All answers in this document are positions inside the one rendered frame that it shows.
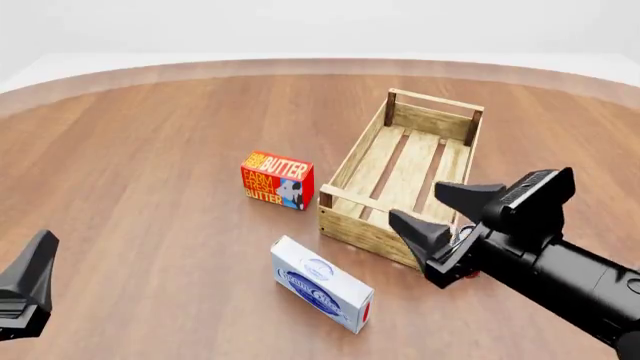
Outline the red butter box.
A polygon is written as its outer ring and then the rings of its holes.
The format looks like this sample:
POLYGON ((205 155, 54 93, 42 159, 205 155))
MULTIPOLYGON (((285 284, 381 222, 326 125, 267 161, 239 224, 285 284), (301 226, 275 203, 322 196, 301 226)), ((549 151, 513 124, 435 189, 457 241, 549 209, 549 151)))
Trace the red butter box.
POLYGON ((308 208, 315 190, 312 163, 267 152, 251 152, 241 176, 248 197, 299 211, 308 208))

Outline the wooden slat tray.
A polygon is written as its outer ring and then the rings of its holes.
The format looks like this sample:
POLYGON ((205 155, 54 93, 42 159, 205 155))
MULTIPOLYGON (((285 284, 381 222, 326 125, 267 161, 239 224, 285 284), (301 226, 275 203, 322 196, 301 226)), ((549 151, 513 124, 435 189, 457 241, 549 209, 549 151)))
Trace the wooden slat tray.
POLYGON ((413 254, 388 224, 399 209, 456 226, 459 215, 435 197, 436 182, 467 182, 484 108, 390 89, 329 182, 319 189, 324 236, 417 269, 413 254))

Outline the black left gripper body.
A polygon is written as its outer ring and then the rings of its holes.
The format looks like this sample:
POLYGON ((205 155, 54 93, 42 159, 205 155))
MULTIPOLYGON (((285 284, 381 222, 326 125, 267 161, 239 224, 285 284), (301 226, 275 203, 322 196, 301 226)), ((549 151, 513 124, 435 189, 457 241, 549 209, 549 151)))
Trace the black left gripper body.
POLYGON ((50 292, 35 297, 0 292, 0 341, 38 338, 51 312, 50 292))

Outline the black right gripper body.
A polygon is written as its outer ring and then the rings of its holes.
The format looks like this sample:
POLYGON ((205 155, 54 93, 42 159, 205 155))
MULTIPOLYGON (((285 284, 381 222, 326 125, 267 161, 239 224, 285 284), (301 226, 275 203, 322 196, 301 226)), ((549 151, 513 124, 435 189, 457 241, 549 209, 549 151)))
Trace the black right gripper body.
POLYGON ((481 221, 471 221, 458 230, 453 236, 454 244, 427 261, 425 278, 444 289, 461 278, 483 272, 506 287, 516 287, 516 241, 483 218, 484 211, 494 209, 494 203, 505 193, 506 190, 485 206, 481 221))

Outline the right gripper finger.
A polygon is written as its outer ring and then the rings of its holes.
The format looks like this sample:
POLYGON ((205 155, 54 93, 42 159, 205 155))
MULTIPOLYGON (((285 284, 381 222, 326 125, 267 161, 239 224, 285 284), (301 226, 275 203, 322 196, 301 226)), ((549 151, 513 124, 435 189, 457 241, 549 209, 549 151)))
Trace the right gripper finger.
POLYGON ((397 209, 388 213, 388 223, 407 245, 421 271, 425 270, 428 260, 436 258, 449 245, 452 238, 449 225, 423 221, 397 209))
POLYGON ((502 184, 466 185, 436 182, 434 195, 440 203, 460 213, 469 221, 478 223, 485 206, 505 190, 506 186, 502 184))

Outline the white cream cheese box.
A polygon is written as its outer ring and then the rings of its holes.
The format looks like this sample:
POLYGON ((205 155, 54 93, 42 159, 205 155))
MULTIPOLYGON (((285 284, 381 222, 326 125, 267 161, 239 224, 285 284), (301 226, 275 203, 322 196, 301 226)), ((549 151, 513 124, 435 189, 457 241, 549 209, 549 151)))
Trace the white cream cheese box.
POLYGON ((270 248, 273 276, 317 310, 357 334, 371 314, 374 289, 289 236, 270 248))

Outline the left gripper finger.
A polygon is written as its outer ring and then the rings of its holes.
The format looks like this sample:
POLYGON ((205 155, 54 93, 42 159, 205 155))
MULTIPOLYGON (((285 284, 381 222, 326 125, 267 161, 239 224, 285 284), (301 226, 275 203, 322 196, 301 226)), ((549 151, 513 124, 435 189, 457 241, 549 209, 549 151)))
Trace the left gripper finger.
POLYGON ((0 272, 0 299, 24 301, 52 311, 51 279, 59 239, 40 230, 13 262, 0 272))

